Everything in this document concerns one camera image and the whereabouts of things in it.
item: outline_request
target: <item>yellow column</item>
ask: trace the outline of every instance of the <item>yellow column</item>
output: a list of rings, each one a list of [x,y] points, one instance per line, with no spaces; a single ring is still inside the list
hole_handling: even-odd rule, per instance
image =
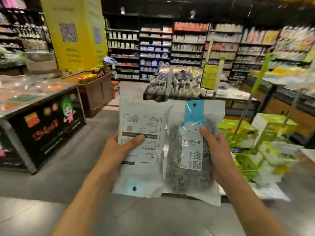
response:
[[[90,70],[107,55],[100,0],[41,0],[61,70]]]

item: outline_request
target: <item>orange stool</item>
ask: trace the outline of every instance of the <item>orange stool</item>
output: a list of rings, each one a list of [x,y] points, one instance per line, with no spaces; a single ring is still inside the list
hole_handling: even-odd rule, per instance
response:
[[[119,82],[112,80],[112,95],[113,99],[115,98],[115,87],[117,86],[118,94],[120,95],[120,87],[119,87]]]

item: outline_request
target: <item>cartoon character with green hair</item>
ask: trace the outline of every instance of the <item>cartoon character with green hair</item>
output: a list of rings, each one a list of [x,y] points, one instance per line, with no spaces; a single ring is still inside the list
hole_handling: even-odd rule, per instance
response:
[[[73,114],[76,112],[73,110],[73,107],[71,105],[71,100],[68,100],[68,99],[62,100],[61,108],[62,108],[63,114],[65,115],[63,121],[71,123],[73,121]]]

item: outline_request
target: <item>white package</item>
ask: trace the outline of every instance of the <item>white package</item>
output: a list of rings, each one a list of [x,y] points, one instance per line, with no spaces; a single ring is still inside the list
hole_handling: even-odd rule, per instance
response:
[[[168,154],[165,157],[164,193],[185,194],[220,206],[221,195],[213,180],[209,146],[199,133],[205,125],[215,137],[225,115],[220,100],[168,100],[172,109],[168,118]]]
[[[121,96],[118,143],[124,144],[139,134],[145,140],[133,149],[122,164],[113,193],[138,197],[159,197],[163,184],[163,146],[171,105],[153,100]]]

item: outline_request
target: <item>white label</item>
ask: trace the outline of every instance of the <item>white label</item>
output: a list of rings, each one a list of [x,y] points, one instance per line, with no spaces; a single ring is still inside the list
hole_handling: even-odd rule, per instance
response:
[[[144,141],[128,154],[125,161],[157,164],[161,122],[161,118],[125,115],[122,144],[140,134],[145,136]]]
[[[187,123],[180,128],[180,133],[183,137],[180,167],[189,170],[201,170],[203,137],[200,135],[199,125]]]

